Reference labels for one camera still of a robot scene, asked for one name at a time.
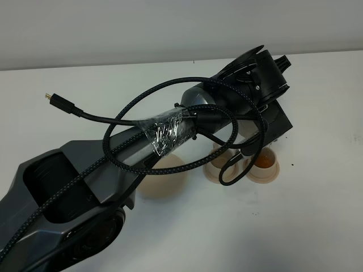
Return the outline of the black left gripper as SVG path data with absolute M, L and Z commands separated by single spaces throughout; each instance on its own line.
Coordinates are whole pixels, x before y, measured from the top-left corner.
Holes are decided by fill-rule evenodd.
M 261 116 L 267 122 L 267 131 L 263 146 L 267 146 L 285 132 L 292 128 L 292 124 L 282 110 L 277 98 L 282 96 L 289 88 L 282 73 L 291 65 L 286 56 L 274 60 L 271 55 L 256 55 L 257 66 L 251 70 L 251 78 L 255 86 L 259 86 L 257 93 L 260 100 L 257 104 Z M 241 147 L 240 151 L 244 156 L 253 155 L 259 147 L 258 134 L 247 140 L 256 140 L 248 146 Z

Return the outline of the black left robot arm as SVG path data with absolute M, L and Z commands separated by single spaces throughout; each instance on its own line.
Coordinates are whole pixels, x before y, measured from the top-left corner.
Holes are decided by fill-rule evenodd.
M 101 140 L 71 141 L 22 163 L 1 200 L 1 270 L 62 271 L 108 247 L 147 176 L 186 173 L 235 149 L 217 173 L 229 186 L 292 125 L 277 102 L 291 63 L 253 48 L 210 77 L 163 82 L 115 118 L 53 94 L 52 106 L 105 123 Z

